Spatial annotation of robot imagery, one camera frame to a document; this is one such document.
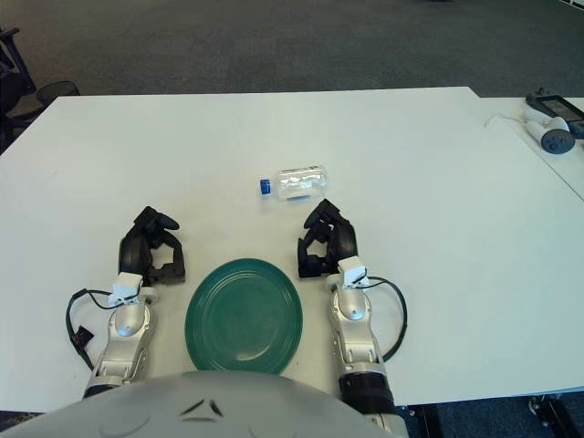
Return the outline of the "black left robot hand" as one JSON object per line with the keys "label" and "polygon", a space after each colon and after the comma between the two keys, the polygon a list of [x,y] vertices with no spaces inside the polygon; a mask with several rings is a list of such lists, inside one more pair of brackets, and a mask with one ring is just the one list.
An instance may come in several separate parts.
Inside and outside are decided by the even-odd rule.
{"label": "black left robot hand", "polygon": [[[181,242],[171,234],[171,231],[179,228],[179,224],[171,217],[146,206],[120,241],[118,271],[140,275],[145,287],[182,283],[185,280],[183,248]],[[151,251],[162,245],[172,249],[172,262],[157,268]]]}

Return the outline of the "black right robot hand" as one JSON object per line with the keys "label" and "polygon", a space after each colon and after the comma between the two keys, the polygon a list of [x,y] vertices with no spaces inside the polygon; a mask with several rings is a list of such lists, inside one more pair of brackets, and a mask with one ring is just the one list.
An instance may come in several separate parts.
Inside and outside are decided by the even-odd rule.
{"label": "black right robot hand", "polygon": [[[340,260],[358,255],[354,227],[328,199],[323,199],[304,223],[307,230],[297,240],[297,263],[300,278],[337,274]],[[311,255],[308,248],[315,242],[326,247],[323,256]]]}

